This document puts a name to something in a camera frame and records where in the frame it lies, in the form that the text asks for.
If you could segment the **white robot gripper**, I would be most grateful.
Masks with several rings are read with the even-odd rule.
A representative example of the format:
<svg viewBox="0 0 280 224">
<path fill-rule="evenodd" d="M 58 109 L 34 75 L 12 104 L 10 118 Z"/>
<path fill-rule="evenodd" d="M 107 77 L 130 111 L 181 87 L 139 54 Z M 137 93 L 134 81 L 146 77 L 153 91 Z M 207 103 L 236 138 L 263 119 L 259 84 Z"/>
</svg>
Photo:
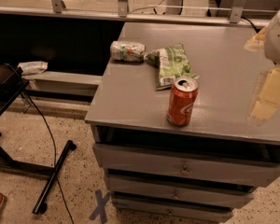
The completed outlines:
<svg viewBox="0 0 280 224">
<path fill-rule="evenodd" d="M 244 49 L 252 52 L 264 50 L 267 59 L 280 64 L 280 10 L 268 28 L 263 27 L 249 39 Z M 280 106 L 280 65 L 260 73 L 254 97 L 249 117 L 259 121 L 270 119 Z"/>
</svg>

